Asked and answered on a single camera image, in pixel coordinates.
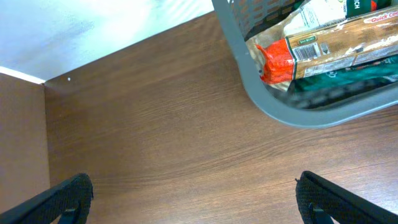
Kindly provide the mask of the beige paper bag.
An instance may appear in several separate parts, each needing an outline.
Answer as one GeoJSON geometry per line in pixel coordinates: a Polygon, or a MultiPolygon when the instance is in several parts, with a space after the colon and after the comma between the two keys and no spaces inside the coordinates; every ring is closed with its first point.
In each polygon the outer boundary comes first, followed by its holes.
{"type": "Polygon", "coordinates": [[[342,21],[347,16],[346,5],[346,1],[339,0],[304,1],[282,21],[274,25],[265,22],[265,28],[246,41],[261,81],[285,91],[292,80],[304,77],[297,66],[320,58],[322,53],[308,37],[302,44],[293,38],[342,21]]]}

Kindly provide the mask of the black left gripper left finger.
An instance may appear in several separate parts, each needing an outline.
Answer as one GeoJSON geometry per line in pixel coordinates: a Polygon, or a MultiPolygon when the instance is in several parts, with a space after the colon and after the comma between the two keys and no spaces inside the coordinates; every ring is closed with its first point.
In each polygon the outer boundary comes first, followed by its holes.
{"type": "Polygon", "coordinates": [[[2,224],[85,224],[93,199],[93,185],[81,173],[1,214],[2,224]]]}

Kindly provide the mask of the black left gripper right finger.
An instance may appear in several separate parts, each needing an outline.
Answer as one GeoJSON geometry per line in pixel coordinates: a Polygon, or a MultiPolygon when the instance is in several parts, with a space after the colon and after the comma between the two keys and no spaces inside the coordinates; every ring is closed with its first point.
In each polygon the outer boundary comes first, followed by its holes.
{"type": "Polygon", "coordinates": [[[304,223],[397,223],[396,214],[307,170],[295,192],[304,223]]]}

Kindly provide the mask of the orange biscuit package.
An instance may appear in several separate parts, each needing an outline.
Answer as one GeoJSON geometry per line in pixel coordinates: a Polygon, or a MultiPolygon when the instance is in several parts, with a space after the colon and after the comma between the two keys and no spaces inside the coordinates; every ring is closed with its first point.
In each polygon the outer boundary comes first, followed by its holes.
{"type": "Polygon", "coordinates": [[[277,84],[397,54],[397,6],[257,46],[261,80],[277,84]]]}

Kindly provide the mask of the green coffee mix bag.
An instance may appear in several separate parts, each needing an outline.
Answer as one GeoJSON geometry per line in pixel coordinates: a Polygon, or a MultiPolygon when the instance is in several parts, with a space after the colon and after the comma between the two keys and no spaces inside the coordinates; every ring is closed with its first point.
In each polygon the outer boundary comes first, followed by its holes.
{"type": "MultiPolygon", "coordinates": [[[[346,1],[347,16],[339,22],[349,18],[362,16],[370,12],[383,10],[390,6],[397,6],[391,1],[346,1]]],[[[363,63],[361,65],[341,68],[330,72],[321,73],[311,77],[294,80],[290,83],[288,91],[294,93],[314,92],[326,88],[346,86],[360,81],[377,81],[383,84],[390,84],[397,81],[397,54],[378,60],[363,63]]]]}

